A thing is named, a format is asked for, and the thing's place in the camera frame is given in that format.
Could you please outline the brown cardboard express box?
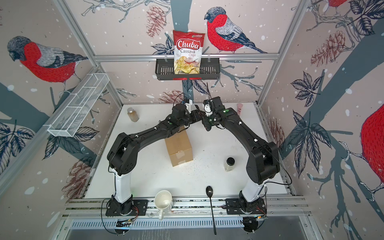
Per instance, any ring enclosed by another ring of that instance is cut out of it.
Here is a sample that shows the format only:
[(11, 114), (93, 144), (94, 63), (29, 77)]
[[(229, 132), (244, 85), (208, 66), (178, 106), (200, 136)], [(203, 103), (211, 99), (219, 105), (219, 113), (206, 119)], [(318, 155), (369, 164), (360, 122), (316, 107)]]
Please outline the brown cardboard express box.
[(165, 143), (173, 167), (193, 160), (193, 149), (185, 127), (166, 138)]

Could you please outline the aluminium front rail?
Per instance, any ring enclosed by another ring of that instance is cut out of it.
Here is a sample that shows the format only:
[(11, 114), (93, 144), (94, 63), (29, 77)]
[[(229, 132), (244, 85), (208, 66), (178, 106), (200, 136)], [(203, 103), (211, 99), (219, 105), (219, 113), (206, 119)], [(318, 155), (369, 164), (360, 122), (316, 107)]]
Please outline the aluminium front rail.
[[(212, 197), (213, 211), (216, 217), (226, 217), (227, 212), (222, 206), (227, 197)], [(288, 194), (268, 194), (263, 197), (266, 203), (266, 216), (312, 216), (309, 205), (304, 197)], [(62, 218), (91, 218), (105, 216), (107, 200), (75, 199), (65, 207)], [(173, 207), (165, 214), (166, 218), (197, 218), (210, 217), (211, 205), (208, 197), (173, 197)]]

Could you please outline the Chuba cassava chips bag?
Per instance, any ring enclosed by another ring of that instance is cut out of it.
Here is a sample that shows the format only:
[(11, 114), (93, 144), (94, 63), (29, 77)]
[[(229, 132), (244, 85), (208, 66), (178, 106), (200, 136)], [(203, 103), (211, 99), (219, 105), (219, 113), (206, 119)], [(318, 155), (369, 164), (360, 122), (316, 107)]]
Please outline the Chuba cassava chips bag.
[(173, 35), (175, 74), (199, 74), (205, 34), (173, 30)]

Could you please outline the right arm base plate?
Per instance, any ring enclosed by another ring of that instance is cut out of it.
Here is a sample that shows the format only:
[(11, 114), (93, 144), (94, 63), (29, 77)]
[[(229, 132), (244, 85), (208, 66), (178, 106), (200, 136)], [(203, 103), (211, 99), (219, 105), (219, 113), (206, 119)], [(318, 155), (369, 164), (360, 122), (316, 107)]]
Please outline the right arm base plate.
[(227, 198), (223, 205), (228, 215), (266, 215), (264, 199), (259, 198), (253, 202), (247, 202), (243, 198)]

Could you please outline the black long spoon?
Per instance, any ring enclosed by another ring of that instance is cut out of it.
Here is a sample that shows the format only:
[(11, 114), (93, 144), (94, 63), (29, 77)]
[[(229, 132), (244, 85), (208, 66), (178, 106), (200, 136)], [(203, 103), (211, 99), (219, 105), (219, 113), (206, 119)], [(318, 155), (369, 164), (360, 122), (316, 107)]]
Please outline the black long spoon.
[(206, 194), (207, 194), (208, 198), (210, 199), (212, 221), (213, 221), (213, 231), (214, 231), (214, 235), (216, 236), (217, 235), (217, 228), (216, 228), (216, 222), (215, 222), (214, 211), (213, 211), (213, 204), (212, 204), (212, 196), (213, 196), (213, 188), (212, 188), (212, 186), (207, 186), (206, 187)]

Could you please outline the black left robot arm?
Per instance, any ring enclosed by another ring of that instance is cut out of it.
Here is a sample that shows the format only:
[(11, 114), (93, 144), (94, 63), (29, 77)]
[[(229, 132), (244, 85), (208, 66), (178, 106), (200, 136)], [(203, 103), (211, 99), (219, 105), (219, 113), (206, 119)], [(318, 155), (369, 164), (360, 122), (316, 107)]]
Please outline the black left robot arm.
[(115, 175), (113, 200), (124, 204), (132, 197), (131, 184), (124, 187), (122, 181), (135, 168), (141, 149), (179, 133), (181, 127), (201, 121), (204, 115), (200, 109), (189, 111), (186, 105), (176, 104), (172, 113), (155, 127), (136, 134), (120, 133), (107, 155), (109, 167), (114, 170)]

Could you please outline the brown spice jar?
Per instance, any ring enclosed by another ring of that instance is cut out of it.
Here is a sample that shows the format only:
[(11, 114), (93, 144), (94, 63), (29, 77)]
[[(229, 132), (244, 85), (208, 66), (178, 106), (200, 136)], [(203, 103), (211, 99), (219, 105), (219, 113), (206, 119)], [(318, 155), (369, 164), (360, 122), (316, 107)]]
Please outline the brown spice jar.
[(132, 107), (129, 107), (127, 109), (127, 114), (129, 116), (129, 118), (131, 119), (132, 122), (137, 122), (140, 118), (136, 112), (136, 110)]

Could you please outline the cream ceramic mug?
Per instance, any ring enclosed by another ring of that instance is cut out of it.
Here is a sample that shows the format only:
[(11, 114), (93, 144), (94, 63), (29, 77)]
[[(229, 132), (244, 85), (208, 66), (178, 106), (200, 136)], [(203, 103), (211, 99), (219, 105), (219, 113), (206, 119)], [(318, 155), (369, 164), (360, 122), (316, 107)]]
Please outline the cream ceramic mug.
[(168, 213), (173, 206), (172, 194), (167, 190), (162, 190), (155, 196), (155, 206), (159, 210), (159, 220), (161, 221), (165, 214)]

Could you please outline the black lid glass jar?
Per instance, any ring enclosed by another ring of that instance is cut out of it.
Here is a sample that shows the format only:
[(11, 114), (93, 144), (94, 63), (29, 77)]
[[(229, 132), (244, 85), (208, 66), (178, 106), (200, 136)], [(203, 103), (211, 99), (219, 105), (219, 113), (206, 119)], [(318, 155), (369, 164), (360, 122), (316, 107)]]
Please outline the black lid glass jar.
[(227, 158), (225, 163), (224, 163), (225, 171), (226, 172), (232, 171), (235, 167), (235, 162), (236, 161), (234, 158), (232, 158), (232, 157)]

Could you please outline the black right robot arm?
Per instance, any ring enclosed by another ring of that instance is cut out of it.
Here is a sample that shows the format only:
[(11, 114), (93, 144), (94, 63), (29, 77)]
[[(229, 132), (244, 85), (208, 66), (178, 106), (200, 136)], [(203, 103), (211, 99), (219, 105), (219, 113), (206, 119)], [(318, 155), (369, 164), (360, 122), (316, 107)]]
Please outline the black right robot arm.
[(252, 203), (260, 198), (262, 188), (280, 172), (279, 150), (275, 143), (266, 142), (255, 134), (233, 108), (226, 108), (220, 97), (203, 102), (203, 124), (207, 131), (212, 126), (222, 126), (231, 132), (246, 149), (249, 158), (246, 172), (249, 179), (240, 192), (240, 198)]

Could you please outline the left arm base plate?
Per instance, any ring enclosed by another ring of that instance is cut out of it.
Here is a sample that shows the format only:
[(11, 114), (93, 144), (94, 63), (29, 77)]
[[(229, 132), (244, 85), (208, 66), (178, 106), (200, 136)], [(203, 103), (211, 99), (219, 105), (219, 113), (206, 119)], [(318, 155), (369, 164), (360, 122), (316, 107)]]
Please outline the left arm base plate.
[(107, 217), (120, 216), (144, 216), (147, 211), (149, 200), (129, 198), (124, 203), (119, 203), (115, 198), (107, 202)]

